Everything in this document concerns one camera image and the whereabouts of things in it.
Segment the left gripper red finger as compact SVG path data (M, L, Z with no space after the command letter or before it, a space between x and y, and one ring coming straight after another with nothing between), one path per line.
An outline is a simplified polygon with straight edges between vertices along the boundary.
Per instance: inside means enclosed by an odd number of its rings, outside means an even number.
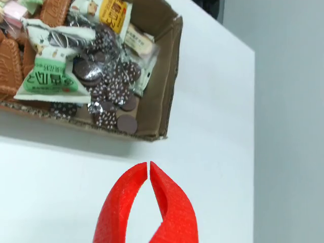
M198 242L196 215L186 193L152 161L150 181L163 220L150 242Z
M110 190L98 217L93 242L125 242L128 218L134 199L147 180L147 163L124 172Z

